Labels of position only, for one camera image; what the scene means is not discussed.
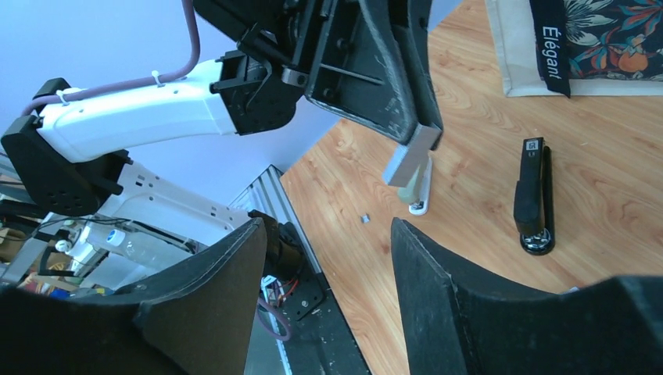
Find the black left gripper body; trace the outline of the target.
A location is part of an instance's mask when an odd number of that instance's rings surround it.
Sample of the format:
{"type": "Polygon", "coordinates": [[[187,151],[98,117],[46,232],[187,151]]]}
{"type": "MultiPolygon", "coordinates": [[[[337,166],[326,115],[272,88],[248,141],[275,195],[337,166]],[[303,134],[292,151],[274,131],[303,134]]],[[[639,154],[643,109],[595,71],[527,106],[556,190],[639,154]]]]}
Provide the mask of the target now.
{"type": "Polygon", "coordinates": [[[358,1],[195,1],[193,7],[236,43],[219,58],[210,92],[220,97],[237,135],[287,125],[301,98],[359,119],[340,77],[355,51],[358,1]]]}

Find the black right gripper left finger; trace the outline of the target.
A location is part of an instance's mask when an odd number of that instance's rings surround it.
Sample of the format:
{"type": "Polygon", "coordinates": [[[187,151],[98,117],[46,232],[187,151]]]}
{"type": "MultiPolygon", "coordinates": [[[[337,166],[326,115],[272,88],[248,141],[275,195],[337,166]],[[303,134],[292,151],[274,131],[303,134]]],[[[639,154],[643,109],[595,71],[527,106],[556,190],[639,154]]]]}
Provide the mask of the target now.
{"type": "Polygon", "coordinates": [[[252,219],[111,295],[1,289],[4,374],[240,374],[267,233],[252,219]]]}

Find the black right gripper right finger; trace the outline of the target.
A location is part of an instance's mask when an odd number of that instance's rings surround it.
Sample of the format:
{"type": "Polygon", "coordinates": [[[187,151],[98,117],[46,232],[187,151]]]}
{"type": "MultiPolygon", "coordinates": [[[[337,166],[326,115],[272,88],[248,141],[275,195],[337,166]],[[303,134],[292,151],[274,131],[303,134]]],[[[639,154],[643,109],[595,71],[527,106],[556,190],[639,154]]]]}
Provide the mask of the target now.
{"type": "Polygon", "coordinates": [[[659,374],[662,279],[554,294],[491,272],[395,218],[391,254],[412,374],[659,374]]]}

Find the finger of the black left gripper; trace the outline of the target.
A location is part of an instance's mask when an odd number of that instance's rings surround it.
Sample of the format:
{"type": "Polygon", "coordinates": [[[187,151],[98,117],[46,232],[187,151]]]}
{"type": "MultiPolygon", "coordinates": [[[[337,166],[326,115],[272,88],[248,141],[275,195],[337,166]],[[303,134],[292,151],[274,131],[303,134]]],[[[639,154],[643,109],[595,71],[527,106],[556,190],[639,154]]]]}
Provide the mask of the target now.
{"type": "Polygon", "coordinates": [[[405,145],[416,110],[394,34],[410,21],[408,1],[325,1],[306,98],[405,145]]]}
{"type": "Polygon", "coordinates": [[[360,1],[360,11],[386,75],[386,98],[395,101],[388,120],[368,126],[406,145],[418,124],[443,130],[428,59],[431,1],[360,1]]]}

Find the silver staple strip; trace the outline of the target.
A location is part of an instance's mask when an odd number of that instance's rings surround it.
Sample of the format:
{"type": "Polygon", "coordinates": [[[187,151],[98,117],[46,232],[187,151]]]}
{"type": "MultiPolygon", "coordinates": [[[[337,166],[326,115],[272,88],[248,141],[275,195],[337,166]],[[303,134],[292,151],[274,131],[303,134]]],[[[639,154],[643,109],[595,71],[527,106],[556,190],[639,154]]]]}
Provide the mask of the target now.
{"type": "Polygon", "coordinates": [[[428,159],[428,152],[434,150],[443,135],[438,127],[418,124],[406,145],[398,145],[382,174],[384,182],[393,187],[404,188],[420,164],[428,159]]]}

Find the black stapler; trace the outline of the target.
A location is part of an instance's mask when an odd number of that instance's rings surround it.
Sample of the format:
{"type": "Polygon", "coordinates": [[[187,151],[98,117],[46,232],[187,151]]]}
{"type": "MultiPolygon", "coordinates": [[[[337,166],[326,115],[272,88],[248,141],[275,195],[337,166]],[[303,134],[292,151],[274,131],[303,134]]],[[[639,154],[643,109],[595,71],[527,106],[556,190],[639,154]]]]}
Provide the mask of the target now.
{"type": "Polygon", "coordinates": [[[542,256],[555,246],[552,153],[543,137],[523,141],[513,217],[520,245],[542,256]]]}

